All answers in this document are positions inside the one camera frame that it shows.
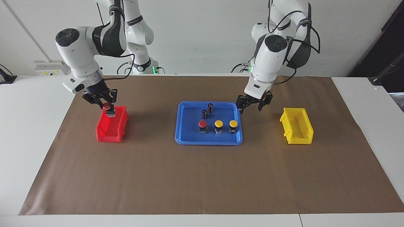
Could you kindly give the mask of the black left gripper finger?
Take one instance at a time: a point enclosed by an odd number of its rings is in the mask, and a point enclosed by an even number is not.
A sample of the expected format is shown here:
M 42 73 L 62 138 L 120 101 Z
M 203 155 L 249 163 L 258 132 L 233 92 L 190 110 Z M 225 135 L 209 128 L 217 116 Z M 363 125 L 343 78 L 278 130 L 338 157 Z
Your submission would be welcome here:
M 272 101 L 272 98 L 273 94 L 271 93 L 271 91 L 265 92 L 258 103 L 258 111 L 261 112 L 264 106 L 269 105 Z
M 244 109 L 250 105 L 251 98 L 248 95 L 238 95 L 236 100 L 236 107 L 240 114 L 243 114 Z

